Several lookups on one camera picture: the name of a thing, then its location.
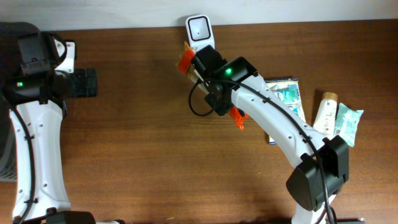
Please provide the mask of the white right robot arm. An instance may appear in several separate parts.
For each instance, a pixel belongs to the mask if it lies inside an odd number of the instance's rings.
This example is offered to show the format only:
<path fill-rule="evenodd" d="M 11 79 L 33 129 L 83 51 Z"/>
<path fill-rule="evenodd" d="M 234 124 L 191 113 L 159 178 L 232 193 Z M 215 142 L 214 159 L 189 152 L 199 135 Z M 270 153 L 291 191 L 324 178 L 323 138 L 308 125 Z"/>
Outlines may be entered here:
<path fill-rule="evenodd" d="M 302 121 L 275 96 L 245 58 L 222 58 L 208 45 L 190 61 L 208 94 L 206 102 L 220 116 L 237 109 L 250 116 L 280 147 L 294 168 L 286 181 L 297 206 L 292 223 L 336 223 L 331 201 L 349 179 L 349 146 L 339 136 L 328 139 Z"/>

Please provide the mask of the yellow white snack bag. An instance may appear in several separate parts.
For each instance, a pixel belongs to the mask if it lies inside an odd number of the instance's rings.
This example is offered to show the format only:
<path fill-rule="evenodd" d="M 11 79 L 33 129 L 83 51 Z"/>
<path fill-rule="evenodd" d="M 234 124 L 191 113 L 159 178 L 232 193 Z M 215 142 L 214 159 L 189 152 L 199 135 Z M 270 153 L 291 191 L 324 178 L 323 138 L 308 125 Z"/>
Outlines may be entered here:
<path fill-rule="evenodd" d="M 302 121 L 306 122 L 298 78 L 266 80 L 266 83 L 283 104 L 287 105 Z"/>

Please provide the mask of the orange spaghetti packet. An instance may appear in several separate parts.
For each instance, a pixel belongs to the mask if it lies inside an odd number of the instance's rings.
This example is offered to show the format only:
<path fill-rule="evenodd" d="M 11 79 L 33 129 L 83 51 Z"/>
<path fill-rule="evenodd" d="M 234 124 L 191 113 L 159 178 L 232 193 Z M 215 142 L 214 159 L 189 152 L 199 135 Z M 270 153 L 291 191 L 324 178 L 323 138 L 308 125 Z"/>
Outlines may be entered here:
<path fill-rule="evenodd" d="M 184 74 L 193 83 L 196 83 L 200 78 L 199 75 L 195 73 L 194 68 L 191 65 L 191 61 L 195 56 L 194 48 L 189 45 L 187 41 L 184 42 L 184 51 L 179 55 L 176 67 L 178 70 Z M 229 112 L 229 116 L 234 120 L 235 125 L 239 129 L 244 129 L 244 121 L 247 119 L 248 115 L 245 112 L 240 112 L 237 107 L 233 106 Z"/>

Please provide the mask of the green plastic pouch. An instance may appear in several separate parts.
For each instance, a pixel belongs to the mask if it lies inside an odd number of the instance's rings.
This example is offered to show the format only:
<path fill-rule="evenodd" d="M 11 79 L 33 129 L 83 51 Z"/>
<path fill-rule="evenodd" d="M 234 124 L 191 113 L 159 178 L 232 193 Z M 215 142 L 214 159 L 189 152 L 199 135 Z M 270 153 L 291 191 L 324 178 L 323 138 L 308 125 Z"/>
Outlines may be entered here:
<path fill-rule="evenodd" d="M 352 110 L 340 103 L 336 114 L 334 135 L 339 135 L 348 146 L 354 147 L 358 124 L 363 113 L 363 110 Z"/>

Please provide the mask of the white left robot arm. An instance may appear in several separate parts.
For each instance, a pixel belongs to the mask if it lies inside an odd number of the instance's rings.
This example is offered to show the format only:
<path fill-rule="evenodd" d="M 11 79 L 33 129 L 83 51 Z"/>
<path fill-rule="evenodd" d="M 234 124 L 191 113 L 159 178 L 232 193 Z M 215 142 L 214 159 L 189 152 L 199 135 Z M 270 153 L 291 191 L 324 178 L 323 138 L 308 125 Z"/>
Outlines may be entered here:
<path fill-rule="evenodd" d="M 67 98 L 98 94 L 93 68 L 75 69 L 75 44 L 53 32 L 17 38 L 20 70 L 1 89 L 10 106 L 16 140 L 17 194 L 13 223 L 94 224 L 90 212 L 73 211 L 65 188 L 60 129 Z"/>

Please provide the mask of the white tube with tan cap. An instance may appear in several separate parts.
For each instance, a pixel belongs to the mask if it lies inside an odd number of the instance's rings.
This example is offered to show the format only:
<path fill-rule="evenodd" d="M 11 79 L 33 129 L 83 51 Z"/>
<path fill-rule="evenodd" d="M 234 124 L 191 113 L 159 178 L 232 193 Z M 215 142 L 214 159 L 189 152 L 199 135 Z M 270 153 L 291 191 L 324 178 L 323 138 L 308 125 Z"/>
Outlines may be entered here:
<path fill-rule="evenodd" d="M 313 128 L 323 133 L 328 139 L 332 139 L 335 130 L 338 95 L 325 92 L 322 96 Z"/>

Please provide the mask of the small green tissue pack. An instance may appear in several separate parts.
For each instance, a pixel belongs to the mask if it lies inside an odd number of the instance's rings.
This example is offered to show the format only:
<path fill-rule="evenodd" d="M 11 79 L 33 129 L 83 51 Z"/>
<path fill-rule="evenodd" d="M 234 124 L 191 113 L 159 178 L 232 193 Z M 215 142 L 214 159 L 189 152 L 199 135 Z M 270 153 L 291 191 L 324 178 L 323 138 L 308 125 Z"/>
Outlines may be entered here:
<path fill-rule="evenodd" d="M 296 84 L 288 84 L 287 86 L 276 85 L 273 91 L 285 105 L 298 107 L 300 104 L 300 93 Z"/>

